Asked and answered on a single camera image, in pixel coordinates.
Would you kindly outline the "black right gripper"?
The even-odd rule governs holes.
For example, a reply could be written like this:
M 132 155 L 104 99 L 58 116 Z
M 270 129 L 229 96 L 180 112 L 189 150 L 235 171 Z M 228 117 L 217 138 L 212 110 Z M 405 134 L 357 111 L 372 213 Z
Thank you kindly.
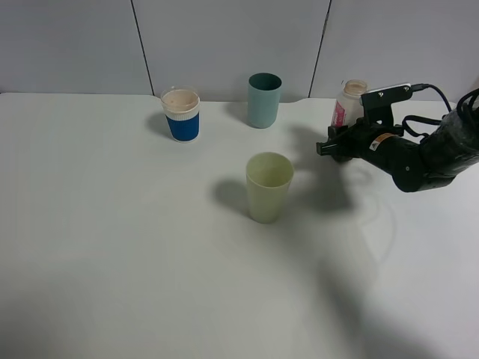
M 349 156 L 363 159 L 377 168 L 391 168 L 390 150 L 384 142 L 404 135 L 401 125 L 384 126 L 377 123 L 357 123 L 348 126 L 329 126 L 327 142 L 317 142 L 320 156 Z

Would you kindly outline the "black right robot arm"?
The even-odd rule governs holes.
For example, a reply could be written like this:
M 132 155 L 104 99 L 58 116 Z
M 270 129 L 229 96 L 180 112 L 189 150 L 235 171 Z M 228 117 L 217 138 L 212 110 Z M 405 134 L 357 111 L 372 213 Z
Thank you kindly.
M 339 162 L 362 159 L 406 193 L 449 185 L 478 163 L 478 90 L 463 96 L 441 120 L 408 115 L 396 124 L 392 104 L 428 88 L 402 84 L 362 94 L 362 117 L 351 126 L 329 126 L 328 140 L 317 144 L 317 153 Z

